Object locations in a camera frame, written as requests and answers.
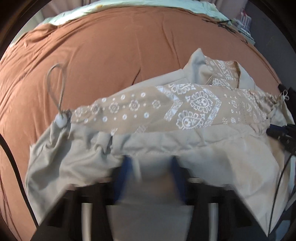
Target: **black wire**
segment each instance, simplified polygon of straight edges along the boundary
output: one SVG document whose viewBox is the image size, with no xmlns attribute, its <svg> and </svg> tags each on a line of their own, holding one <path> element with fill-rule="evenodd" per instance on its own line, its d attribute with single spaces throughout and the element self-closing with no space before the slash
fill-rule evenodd
<svg viewBox="0 0 296 241">
<path fill-rule="evenodd" d="M 291 155 L 289 156 L 287 162 L 285 163 L 284 168 L 283 168 L 283 171 L 281 172 L 281 175 L 280 175 L 280 177 L 279 177 L 279 182 L 278 182 L 278 185 L 277 185 L 277 187 L 276 187 L 276 192 L 275 192 L 275 194 L 274 194 L 274 202 L 273 202 L 273 204 L 272 204 L 272 210 L 271 210 L 270 221 L 269 221 L 269 228 L 268 228 L 268 235 L 270 234 L 272 215 L 273 215 L 273 213 L 274 213 L 274 206 L 275 206 L 275 204 L 276 204 L 276 197 L 277 197 L 277 194 L 278 194 L 278 192 L 279 192 L 279 186 L 280 186 L 280 184 L 281 184 L 281 180 L 282 180 L 282 178 L 283 178 L 284 172 L 285 172 L 285 170 L 286 170 L 288 164 L 290 163 L 292 156 L 294 156 L 295 154 L 296 154 L 295 152 L 294 152 L 294 153 L 291 153 Z"/>
<path fill-rule="evenodd" d="M 17 183 L 18 183 L 19 188 L 20 188 L 20 192 L 22 193 L 22 197 L 23 197 L 23 199 L 24 199 L 24 201 L 25 201 L 25 203 L 27 205 L 27 208 L 28 208 L 28 210 L 29 210 L 29 212 L 31 214 L 31 217 L 32 217 L 33 221 L 34 221 L 34 224 L 35 224 L 36 227 L 38 227 L 39 225 L 38 225 L 37 219 L 36 219 L 36 217 L 34 215 L 34 212 L 32 210 L 32 207 L 31 207 L 31 205 L 29 203 L 29 200 L 28 200 L 28 197 L 26 195 L 24 186 L 22 184 L 22 179 L 20 177 L 20 172 L 19 172 L 19 170 L 17 168 L 17 164 L 16 164 L 15 159 L 14 159 L 12 153 L 11 153 L 11 150 L 8 147 L 8 144 L 6 143 L 5 139 L 3 138 L 3 136 L 1 134 L 0 134 L 0 145 L 2 146 L 3 150 L 5 151 L 5 154 L 7 155 L 8 159 L 10 161 L 10 164 L 11 164 L 11 166 L 13 168 L 14 173 L 15 173 L 15 177 L 17 179 Z"/>
</svg>

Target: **beige fabric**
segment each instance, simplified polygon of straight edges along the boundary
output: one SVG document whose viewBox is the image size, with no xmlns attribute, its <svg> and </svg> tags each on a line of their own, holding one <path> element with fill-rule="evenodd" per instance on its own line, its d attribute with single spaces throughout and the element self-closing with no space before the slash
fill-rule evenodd
<svg viewBox="0 0 296 241">
<path fill-rule="evenodd" d="M 277 103 L 264 92 L 197 84 L 167 84 L 102 98 L 76 109 L 72 122 L 111 135 L 261 123 Z"/>
<path fill-rule="evenodd" d="M 149 80 L 137 83 L 122 91 L 117 92 L 115 95 L 123 94 L 127 91 L 132 91 L 144 87 L 166 85 L 169 83 L 196 83 L 199 85 L 206 85 L 212 77 L 212 71 L 207 68 L 208 64 L 202 50 L 197 49 L 190 57 L 188 63 L 183 69 L 151 78 Z"/>
<path fill-rule="evenodd" d="M 200 57 L 201 51 L 195 53 Z M 155 79 L 147 80 L 137 88 L 80 107 L 62 130 L 53 122 L 31 148 L 25 181 L 38 221 L 67 184 L 95 182 L 108 175 L 111 167 L 120 165 L 122 155 L 132 157 L 143 183 L 165 175 L 171 156 L 177 155 L 192 175 L 212 185 L 233 185 L 267 232 L 284 155 L 278 142 L 265 133 L 270 123 L 285 125 L 293 120 L 282 97 L 235 88 L 240 84 L 252 86 L 251 77 L 241 74 L 238 63 L 207 61 L 216 67 L 207 65 L 205 69 L 206 59 L 195 62 L 193 54 L 190 62 L 199 63 L 197 67 L 178 70 L 177 76 L 173 72 L 158 77 L 164 85 L 151 86 Z M 206 77 L 201 77 L 201 73 L 207 73 Z M 215 79 L 221 82 L 215 85 Z M 200 85 L 211 81 L 212 85 Z M 286 174 L 272 226 L 287 203 L 287 184 Z M 153 188 L 163 185 L 168 184 L 158 183 Z M 156 204 L 149 188 L 142 192 L 140 209 L 145 209 L 147 203 Z M 176 197 L 169 193 L 166 196 L 169 200 L 164 197 L 161 202 L 176 206 L 172 201 Z M 122 220 L 122 216 L 112 213 L 118 227 L 116 220 Z M 188 210 L 184 210 L 180 221 L 188 223 L 188 215 Z"/>
</svg>

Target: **white flower print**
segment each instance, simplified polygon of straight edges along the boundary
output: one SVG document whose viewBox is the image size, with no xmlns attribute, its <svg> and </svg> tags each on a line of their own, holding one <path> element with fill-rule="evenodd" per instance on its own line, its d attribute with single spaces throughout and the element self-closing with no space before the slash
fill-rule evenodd
<svg viewBox="0 0 296 241">
<path fill-rule="evenodd" d="M 208 113 L 212 109 L 213 101 L 204 91 L 196 92 L 191 96 L 191 98 L 192 100 L 190 97 L 186 99 L 195 110 Z"/>
<path fill-rule="evenodd" d="M 109 106 L 109 111 L 111 112 L 111 114 L 116 114 L 119 110 L 119 106 L 117 102 L 113 102 L 111 103 L 111 105 Z"/>
<path fill-rule="evenodd" d="M 235 103 L 234 100 L 232 100 L 231 103 L 232 103 L 232 105 L 233 105 L 234 108 L 237 108 L 237 104 Z"/>
<path fill-rule="evenodd" d="M 75 116 L 76 117 L 81 117 L 81 115 L 84 113 L 82 107 L 77 108 L 75 111 Z"/>
<path fill-rule="evenodd" d="M 227 123 L 228 123 L 227 119 L 225 117 L 222 118 L 222 122 L 223 122 L 224 125 L 227 125 Z"/>
<path fill-rule="evenodd" d="M 97 104 L 93 104 L 93 105 L 91 106 L 91 113 L 92 113 L 93 115 L 98 114 L 99 110 L 100 110 L 99 105 L 97 105 Z"/>
<path fill-rule="evenodd" d="M 131 111 L 137 111 L 140 107 L 140 104 L 137 100 L 132 100 L 129 104 L 129 108 Z"/>
<path fill-rule="evenodd" d="M 159 107 L 161 106 L 160 101 L 159 100 L 154 100 L 152 102 L 152 106 L 154 109 L 159 109 Z"/>
<path fill-rule="evenodd" d="M 205 114 L 193 114 L 193 112 L 187 110 L 179 113 L 178 117 L 176 125 L 182 130 L 201 128 L 205 120 Z"/>
<path fill-rule="evenodd" d="M 117 130 L 118 130 L 118 128 L 114 128 L 114 129 L 112 129 L 112 130 L 111 130 L 111 133 L 110 133 L 111 136 L 114 136 L 114 134 L 115 134 L 115 132 L 116 132 Z"/>
</svg>

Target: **white paisley motif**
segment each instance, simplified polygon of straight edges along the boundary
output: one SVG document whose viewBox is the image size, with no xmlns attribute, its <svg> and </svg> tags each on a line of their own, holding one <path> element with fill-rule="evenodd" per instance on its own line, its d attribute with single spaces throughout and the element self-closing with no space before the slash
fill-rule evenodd
<svg viewBox="0 0 296 241">
<path fill-rule="evenodd" d="M 201 128 L 205 120 L 205 114 L 193 114 L 191 111 L 187 110 L 183 110 L 183 112 L 179 113 L 178 117 L 176 125 L 182 130 Z"/>
<path fill-rule="evenodd" d="M 212 109 L 213 101 L 204 91 L 196 92 L 195 94 L 186 96 L 185 98 L 195 110 L 208 113 Z"/>
<path fill-rule="evenodd" d="M 251 112 L 251 111 L 252 111 L 252 106 L 248 103 L 247 112 Z"/>
<path fill-rule="evenodd" d="M 154 109 L 158 109 L 161 106 L 160 101 L 159 100 L 154 100 L 152 102 L 152 106 L 153 106 Z"/>
<path fill-rule="evenodd" d="M 193 84 L 169 84 L 173 93 L 177 93 L 178 95 L 185 94 L 190 90 L 196 90 Z"/>
<path fill-rule="evenodd" d="M 213 85 L 226 86 L 226 84 L 224 82 L 222 82 L 221 79 L 216 79 L 216 78 L 213 79 Z"/>
<path fill-rule="evenodd" d="M 212 84 L 215 86 L 225 86 L 227 89 L 231 90 L 230 84 L 224 81 L 223 79 L 214 78 Z"/>
<path fill-rule="evenodd" d="M 234 108 L 237 108 L 237 104 L 235 103 L 235 100 L 232 100 L 231 103 L 232 103 Z"/>
<path fill-rule="evenodd" d="M 91 113 L 93 115 L 98 114 L 99 110 L 100 110 L 100 106 L 98 104 L 92 104 L 92 106 L 91 106 Z"/>
<path fill-rule="evenodd" d="M 111 114 L 116 114 L 119 110 L 119 106 L 117 102 L 113 102 L 111 103 L 111 105 L 109 106 L 109 111 L 111 112 Z"/>
<path fill-rule="evenodd" d="M 129 108 L 131 111 L 137 111 L 140 107 L 140 104 L 137 100 L 132 100 L 129 104 Z"/>
</svg>

